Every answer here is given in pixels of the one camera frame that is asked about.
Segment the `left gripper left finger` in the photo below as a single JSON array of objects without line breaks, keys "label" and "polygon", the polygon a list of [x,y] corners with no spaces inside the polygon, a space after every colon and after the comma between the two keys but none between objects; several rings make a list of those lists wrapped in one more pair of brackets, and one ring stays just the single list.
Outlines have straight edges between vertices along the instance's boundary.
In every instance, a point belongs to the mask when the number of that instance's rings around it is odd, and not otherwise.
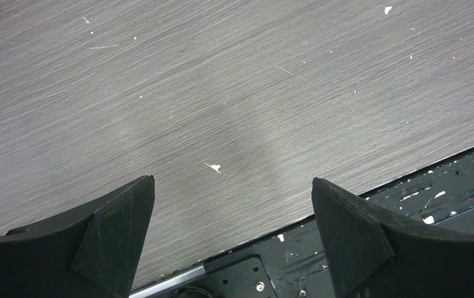
[{"label": "left gripper left finger", "polygon": [[141,176],[0,236],[0,297],[128,297],[155,201]]}]

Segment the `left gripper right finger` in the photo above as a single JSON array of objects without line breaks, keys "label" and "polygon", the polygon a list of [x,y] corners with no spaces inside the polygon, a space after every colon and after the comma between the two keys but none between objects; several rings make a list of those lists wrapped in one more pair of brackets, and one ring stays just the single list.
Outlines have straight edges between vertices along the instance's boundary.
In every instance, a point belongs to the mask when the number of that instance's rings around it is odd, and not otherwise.
[{"label": "left gripper right finger", "polygon": [[323,179],[311,200],[336,297],[474,297],[474,235],[428,225]]}]

